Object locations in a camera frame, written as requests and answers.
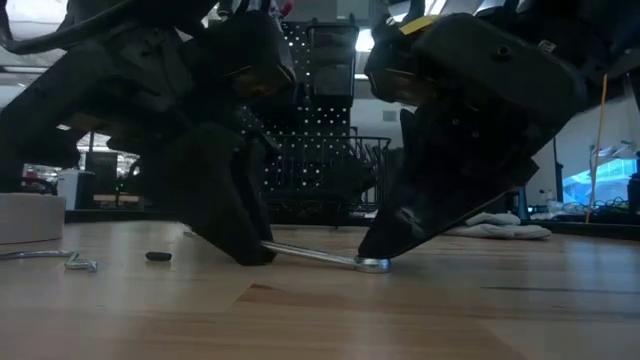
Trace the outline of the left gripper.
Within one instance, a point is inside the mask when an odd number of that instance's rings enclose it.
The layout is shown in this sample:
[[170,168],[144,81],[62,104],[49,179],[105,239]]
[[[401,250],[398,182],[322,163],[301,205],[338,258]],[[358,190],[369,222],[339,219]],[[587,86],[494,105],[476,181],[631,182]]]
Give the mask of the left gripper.
[[236,263],[272,262],[255,148],[228,125],[234,72],[207,34],[123,29],[71,47],[0,109],[0,193],[19,191],[27,163],[76,166],[78,141],[97,132],[139,156],[145,198]]

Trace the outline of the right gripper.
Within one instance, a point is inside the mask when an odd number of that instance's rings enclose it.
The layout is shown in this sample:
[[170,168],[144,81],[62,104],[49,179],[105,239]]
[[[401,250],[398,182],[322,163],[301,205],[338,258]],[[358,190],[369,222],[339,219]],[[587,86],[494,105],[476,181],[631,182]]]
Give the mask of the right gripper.
[[525,185],[532,155],[587,100],[573,66],[469,14],[436,20],[414,56],[436,95],[401,113],[403,161],[362,258],[400,256]]

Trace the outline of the large chrome combination wrench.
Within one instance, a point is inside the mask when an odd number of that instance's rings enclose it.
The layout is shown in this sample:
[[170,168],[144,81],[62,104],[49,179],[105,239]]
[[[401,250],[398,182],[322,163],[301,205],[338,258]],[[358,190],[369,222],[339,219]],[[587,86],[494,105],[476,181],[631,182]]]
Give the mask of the large chrome combination wrench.
[[320,262],[352,268],[355,271],[365,273],[389,273],[391,271],[390,259],[371,259],[359,256],[345,257],[330,254],[323,251],[311,250],[289,244],[262,241],[262,246],[277,254],[312,259]]

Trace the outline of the grey striped work glove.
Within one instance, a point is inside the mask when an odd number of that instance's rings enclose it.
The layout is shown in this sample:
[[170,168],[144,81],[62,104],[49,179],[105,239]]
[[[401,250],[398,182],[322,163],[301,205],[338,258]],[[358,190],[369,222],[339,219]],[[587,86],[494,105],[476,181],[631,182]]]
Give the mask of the grey striped work glove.
[[510,213],[492,214],[482,212],[453,227],[444,235],[486,239],[539,240],[552,232],[539,225],[523,225],[521,220]]

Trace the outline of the black metal pegboard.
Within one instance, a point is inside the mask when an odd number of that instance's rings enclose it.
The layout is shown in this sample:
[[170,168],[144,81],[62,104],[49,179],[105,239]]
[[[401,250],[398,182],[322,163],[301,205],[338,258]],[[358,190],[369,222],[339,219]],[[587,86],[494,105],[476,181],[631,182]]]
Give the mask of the black metal pegboard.
[[241,131],[261,131],[274,141],[277,135],[350,135],[352,101],[318,101],[311,95],[307,27],[322,23],[285,21],[284,39],[292,57],[295,86],[274,98],[239,111]]

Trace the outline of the white box appliance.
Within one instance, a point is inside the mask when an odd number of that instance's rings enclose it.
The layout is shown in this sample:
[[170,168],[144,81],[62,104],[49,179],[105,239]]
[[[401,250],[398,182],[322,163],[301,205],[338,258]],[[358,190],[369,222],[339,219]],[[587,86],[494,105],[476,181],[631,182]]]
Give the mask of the white box appliance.
[[67,211],[88,210],[94,206],[96,175],[90,171],[66,169],[58,175],[57,192],[65,199]]

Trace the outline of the tall black bin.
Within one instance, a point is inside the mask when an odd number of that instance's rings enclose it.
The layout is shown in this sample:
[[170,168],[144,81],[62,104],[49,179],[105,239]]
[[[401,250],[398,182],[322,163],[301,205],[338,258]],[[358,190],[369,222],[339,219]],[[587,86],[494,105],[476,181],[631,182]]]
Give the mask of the tall black bin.
[[318,101],[352,101],[359,28],[347,23],[312,23],[309,40],[311,95]]

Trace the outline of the blue lit screen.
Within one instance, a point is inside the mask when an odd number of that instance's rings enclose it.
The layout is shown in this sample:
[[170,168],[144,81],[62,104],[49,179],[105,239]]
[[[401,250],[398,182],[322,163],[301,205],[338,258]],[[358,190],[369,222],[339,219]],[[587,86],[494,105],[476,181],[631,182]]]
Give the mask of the blue lit screen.
[[[616,159],[599,165],[595,182],[596,205],[628,200],[628,183],[637,172],[637,161]],[[563,201],[587,205],[592,194],[592,178],[588,170],[562,180]]]

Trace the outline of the white masking tape roll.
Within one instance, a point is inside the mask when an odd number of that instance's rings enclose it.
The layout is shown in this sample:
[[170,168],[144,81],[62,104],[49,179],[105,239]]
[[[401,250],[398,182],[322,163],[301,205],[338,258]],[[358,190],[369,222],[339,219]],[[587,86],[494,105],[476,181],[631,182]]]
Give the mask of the white masking tape roll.
[[65,212],[64,197],[0,193],[0,245],[62,238]]

